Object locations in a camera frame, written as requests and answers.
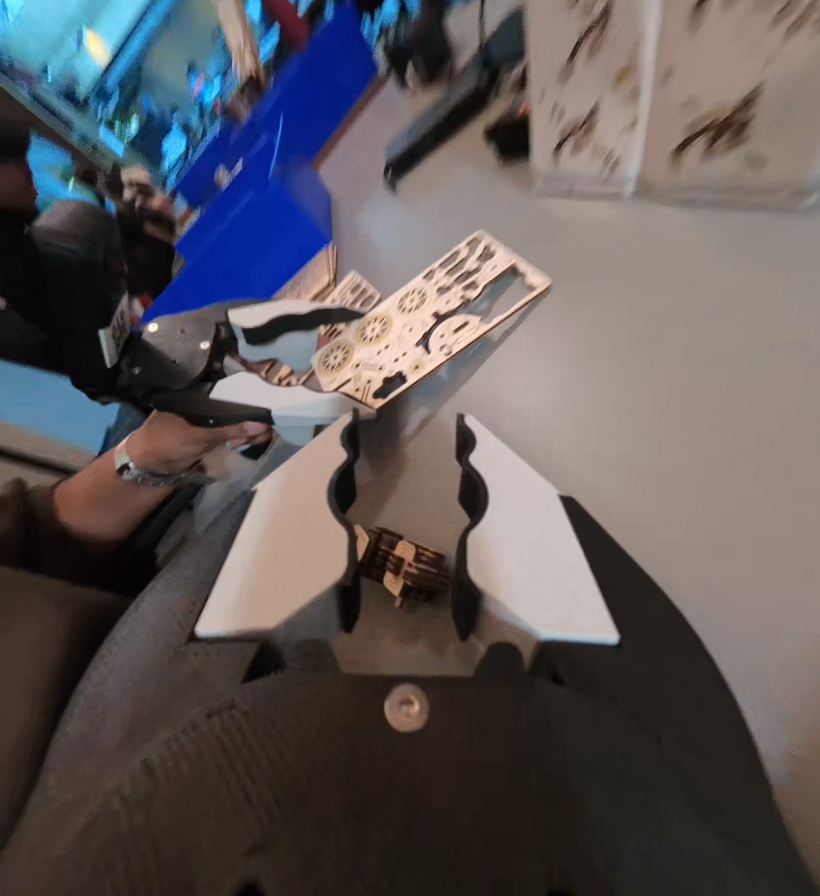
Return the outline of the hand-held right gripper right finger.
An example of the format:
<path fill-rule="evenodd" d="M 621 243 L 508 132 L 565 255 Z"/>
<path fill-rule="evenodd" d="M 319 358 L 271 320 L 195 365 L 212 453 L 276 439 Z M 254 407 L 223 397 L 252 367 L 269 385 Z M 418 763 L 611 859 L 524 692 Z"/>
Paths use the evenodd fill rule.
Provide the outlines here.
<path fill-rule="evenodd" d="M 530 668 L 549 644 L 617 648 L 621 636 L 550 482 L 470 414 L 456 420 L 454 630 L 482 651 L 509 644 Z"/>

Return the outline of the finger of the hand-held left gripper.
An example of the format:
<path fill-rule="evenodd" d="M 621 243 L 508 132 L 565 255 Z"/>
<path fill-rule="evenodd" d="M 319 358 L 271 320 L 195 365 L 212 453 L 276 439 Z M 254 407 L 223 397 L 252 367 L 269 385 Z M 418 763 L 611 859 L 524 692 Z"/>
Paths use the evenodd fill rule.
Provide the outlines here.
<path fill-rule="evenodd" d="M 273 385 L 254 372 L 239 372 L 218 380 L 209 397 L 214 400 L 265 409 L 273 424 L 329 424 L 356 412 L 372 420 L 376 410 L 341 392 L 316 391 L 305 385 Z"/>
<path fill-rule="evenodd" d="M 353 322 L 365 314 L 363 310 L 308 300 L 271 299 L 231 308 L 227 321 L 243 360 L 277 361 L 302 371 L 310 366 L 317 351 L 321 328 Z"/>

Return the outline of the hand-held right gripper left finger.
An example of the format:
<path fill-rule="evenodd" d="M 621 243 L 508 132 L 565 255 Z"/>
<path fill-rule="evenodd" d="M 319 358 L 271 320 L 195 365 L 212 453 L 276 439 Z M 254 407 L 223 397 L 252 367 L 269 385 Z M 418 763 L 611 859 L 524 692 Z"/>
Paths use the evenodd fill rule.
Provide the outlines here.
<path fill-rule="evenodd" d="M 352 633 L 360 617 L 358 414 L 323 429 L 252 488 L 252 498 L 193 626 L 193 647 L 266 645 L 280 656 Z"/>

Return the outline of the wooden puzzle model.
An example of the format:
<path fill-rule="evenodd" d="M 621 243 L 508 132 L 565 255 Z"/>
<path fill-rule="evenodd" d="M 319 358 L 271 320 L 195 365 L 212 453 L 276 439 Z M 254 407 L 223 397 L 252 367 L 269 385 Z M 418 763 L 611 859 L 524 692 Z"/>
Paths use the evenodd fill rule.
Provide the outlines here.
<path fill-rule="evenodd" d="M 445 554 L 382 527 L 354 525 L 359 575 L 380 584 L 396 609 L 429 603 L 449 590 Z"/>

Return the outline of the large wooden parts sheet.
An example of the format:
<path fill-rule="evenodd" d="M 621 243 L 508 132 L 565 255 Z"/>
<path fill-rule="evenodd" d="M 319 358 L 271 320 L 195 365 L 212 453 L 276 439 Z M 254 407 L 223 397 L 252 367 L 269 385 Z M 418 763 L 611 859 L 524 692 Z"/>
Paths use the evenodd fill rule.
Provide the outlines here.
<path fill-rule="evenodd" d="M 526 309 L 550 276 L 478 230 L 312 358 L 326 393 L 378 410 Z"/>

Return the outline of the person's left forearm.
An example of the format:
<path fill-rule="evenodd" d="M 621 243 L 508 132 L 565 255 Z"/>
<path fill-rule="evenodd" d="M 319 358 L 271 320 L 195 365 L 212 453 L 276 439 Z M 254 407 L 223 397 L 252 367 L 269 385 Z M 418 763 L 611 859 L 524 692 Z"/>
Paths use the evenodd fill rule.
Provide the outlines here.
<path fill-rule="evenodd" d="M 0 566 L 91 577 L 173 491 L 125 478 L 111 453 L 52 486 L 13 478 L 0 489 Z"/>

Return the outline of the grey desk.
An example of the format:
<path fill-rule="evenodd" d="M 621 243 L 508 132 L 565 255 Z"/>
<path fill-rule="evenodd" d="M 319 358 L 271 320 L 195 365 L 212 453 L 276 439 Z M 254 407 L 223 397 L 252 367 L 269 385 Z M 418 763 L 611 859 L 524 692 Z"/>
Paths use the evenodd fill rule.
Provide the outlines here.
<path fill-rule="evenodd" d="M 552 290 L 379 413 L 353 517 L 453 549 L 455 419 L 478 418 L 683 611 L 820 881 L 820 199 L 538 198 L 480 123 L 392 193 L 386 145 L 426 102 L 384 84 L 324 156 L 340 273 L 386 296 L 487 230 Z"/>

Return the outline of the person's left hand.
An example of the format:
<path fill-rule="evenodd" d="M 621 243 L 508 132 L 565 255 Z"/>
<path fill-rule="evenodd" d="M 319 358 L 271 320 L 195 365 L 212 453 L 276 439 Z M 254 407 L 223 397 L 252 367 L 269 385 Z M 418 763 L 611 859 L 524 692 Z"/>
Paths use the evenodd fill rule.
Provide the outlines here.
<path fill-rule="evenodd" d="M 272 426 L 243 421 L 224 427 L 198 427 L 174 414 L 154 411 L 130 438 L 129 452 L 137 465 L 179 471 L 203 465 L 219 449 L 242 449 L 269 442 Z"/>

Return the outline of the wooden sheet stack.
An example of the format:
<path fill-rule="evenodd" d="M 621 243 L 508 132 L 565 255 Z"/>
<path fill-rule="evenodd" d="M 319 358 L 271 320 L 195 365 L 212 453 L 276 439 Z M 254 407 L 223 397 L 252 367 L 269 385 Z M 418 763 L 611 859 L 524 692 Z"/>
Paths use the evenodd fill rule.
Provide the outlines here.
<path fill-rule="evenodd" d="M 337 247 L 329 242 L 292 275 L 274 295 L 276 300 L 319 301 L 337 282 Z"/>

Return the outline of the silver mesh wristwatch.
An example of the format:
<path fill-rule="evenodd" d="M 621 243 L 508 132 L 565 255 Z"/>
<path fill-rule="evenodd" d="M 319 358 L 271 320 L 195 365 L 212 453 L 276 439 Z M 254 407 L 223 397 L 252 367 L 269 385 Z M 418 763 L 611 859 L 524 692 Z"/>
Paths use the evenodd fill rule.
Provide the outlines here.
<path fill-rule="evenodd" d="M 148 469 L 137 465 L 129 452 L 129 442 L 129 437 L 119 442 L 113 453 L 115 475 L 124 482 L 156 488 L 202 488 L 216 483 L 216 478 L 208 475 L 202 465 L 193 465 L 179 471 Z"/>

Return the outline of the long black device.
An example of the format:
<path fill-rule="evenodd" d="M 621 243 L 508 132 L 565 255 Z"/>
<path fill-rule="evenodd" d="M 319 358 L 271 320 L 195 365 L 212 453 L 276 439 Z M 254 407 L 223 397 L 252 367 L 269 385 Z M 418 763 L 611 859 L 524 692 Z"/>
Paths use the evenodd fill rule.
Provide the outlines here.
<path fill-rule="evenodd" d="M 452 139 L 490 103 L 500 69 L 481 64 L 479 59 L 474 62 L 387 146 L 382 176 L 392 193 L 404 176 Z"/>

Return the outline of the person's brown sweater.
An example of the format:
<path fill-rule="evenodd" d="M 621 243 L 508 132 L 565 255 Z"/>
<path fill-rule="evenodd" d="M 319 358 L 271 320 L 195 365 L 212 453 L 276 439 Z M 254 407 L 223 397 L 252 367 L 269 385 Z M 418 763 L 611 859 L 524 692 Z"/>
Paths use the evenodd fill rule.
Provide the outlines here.
<path fill-rule="evenodd" d="M 128 604 L 0 566 L 0 852 L 71 694 Z"/>

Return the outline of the black box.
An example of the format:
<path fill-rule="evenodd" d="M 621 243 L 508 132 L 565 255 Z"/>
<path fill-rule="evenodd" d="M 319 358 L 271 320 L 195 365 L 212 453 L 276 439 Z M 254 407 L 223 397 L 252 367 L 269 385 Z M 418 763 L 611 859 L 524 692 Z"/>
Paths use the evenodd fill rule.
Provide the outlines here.
<path fill-rule="evenodd" d="M 483 139 L 502 165 L 527 162 L 530 153 L 529 106 L 509 106 L 483 130 Z"/>

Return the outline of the white instruction booklet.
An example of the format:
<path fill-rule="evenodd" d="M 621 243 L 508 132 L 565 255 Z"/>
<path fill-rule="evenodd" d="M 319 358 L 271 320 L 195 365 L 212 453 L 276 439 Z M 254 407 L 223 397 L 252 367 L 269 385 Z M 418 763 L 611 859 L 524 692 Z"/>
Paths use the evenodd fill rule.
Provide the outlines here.
<path fill-rule="evenodd" d="M 798 208 L 820 193 L 820 1 L 525 3 L 546 196 Z"/>

